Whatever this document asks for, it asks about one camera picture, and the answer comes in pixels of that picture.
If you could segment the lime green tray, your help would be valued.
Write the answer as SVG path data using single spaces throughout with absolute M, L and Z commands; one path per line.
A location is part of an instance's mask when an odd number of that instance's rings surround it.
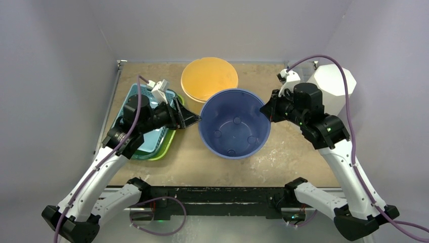
M 150 158 L 148 158 L 149 161 L 156 161 L 165 157 L 173 142 L 176 132 L 177 132 L 176 130 L 168 130 L 166 132 L 165 137 L 163 138 L 158 151 L 155 154 L 153 154 Z

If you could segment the light blue perforated basket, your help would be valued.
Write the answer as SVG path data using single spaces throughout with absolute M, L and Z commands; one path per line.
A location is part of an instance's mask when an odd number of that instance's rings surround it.
M 124 102 L 122 105 L 125 105 L 128 98 L 136 95 L 137 93 L 138 93 L 137 83 L 134 83 L 131 85 L 130 90 L 126 98 L 124 99 Z M 144 84 L 141 84 L 141 93 L 143 96 L 148 97 L 151 108 L 154 109 L 159 105 L 158 100 L 152 95 L 151 91 L 148 90 L 146 88 L 146 85 Z M 149 133 L 146 133 L 144 135 L 144 143 L 137 149 L 137 152 L 144 152 L 144 153 L 155 152 L 158 149 L 161 143 L 161 140 L 166 136 L 166 133 L 167 133 L 166 127 L 162 127 L 162 128 L 153 130 Z

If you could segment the cream printed bucket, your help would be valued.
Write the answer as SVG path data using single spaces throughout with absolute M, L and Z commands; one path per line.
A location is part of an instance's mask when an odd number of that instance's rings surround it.
M 212 95 L 238 87 L 239 78 L 232 64 L 217 57 L 204 57 L 190 62 L 181 75 L 182 90 L 188 97 L 207 101 Z

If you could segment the blue round bucket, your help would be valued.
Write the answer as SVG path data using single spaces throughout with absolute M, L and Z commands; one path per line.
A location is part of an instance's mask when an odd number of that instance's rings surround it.
M 211 96 L 201 109 L 198 131 L 214 154 L 226 159 L 243 159 L 257 153 L 266 143 L 271 123 L 260 112 L 265 103 L 245 89 L 227 89 Z

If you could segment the dark green tray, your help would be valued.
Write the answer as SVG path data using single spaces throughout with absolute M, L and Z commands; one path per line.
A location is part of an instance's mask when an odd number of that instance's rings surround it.
M 158 151 L 158 149 L 153 153 L 137 152 L 137 150 L 136 150 L 136 152 L 132 156 L 132 159 L 134 159 L 134 160 L 148 160 L 148 158 L 150 158 L 153 154 L 155 154 Z

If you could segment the white octagonal large container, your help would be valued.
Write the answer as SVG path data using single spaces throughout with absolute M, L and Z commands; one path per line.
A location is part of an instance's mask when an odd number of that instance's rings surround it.
M 338 67 L 335 64 L 321 65 L 307 82 L 322 91 L 325 113 L 338 116 L 346 104 L 344 81 Z

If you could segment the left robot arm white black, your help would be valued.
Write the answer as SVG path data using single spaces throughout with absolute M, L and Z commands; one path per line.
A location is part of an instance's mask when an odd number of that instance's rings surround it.
M 115 194 L 99 200 L 112 177 L 144 143 L 144 135 L 167 127 L 185 129 L 201 120 L 178 99 L 173 105 L 161 103 L 152 108 L 141 94 L 128 98 L 123 114 L 107 133 L 95 160 L 74 189 L 56 206 L 47 206 L 42 217 L 54 230 L 54 242 L 92 242 L 100 227 L 119 211 L 129 207 L 145 207 L 156 201 L 151 186 L 139 178 L 130 179 Z

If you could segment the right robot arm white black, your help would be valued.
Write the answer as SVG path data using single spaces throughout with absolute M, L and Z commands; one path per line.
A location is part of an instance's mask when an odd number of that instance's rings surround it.
M 315 84 L 301 83 L 292 91 L 273 90 L 260 112 L 270 122 L 286 120 L 299 126 L 304 138 L 329 164 L 345 195 L 333 196 L 297 178 L 285 185 L 285 202 L 313 207 L 333 220 L 344 238 L 355 241 L 387 223 L 383 213 L 396 218 L 399 211 L 376 193 L 352 155 L 352 141 L 345 125 L 339 117 L 325 113 L 322 101 L 323 93 Z

